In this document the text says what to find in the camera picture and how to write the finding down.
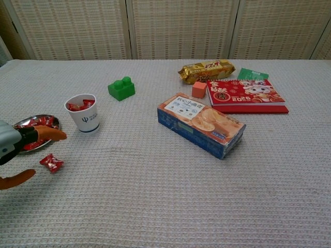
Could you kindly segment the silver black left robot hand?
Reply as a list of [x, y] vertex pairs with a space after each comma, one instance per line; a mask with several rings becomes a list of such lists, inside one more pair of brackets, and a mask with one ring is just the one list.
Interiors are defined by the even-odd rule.
[[[14, 128], [12, 125], [1, 121], [1, 165], [13, 159], [27, 144], [42, 139], [59, 141], [66, 138], [67, 134], [65, 132], [48, 126]], [[34, 169], [27, 169], [15, 176], [1, 178], [1, 190], [20, 185], [32, 178], [35, 173]]]

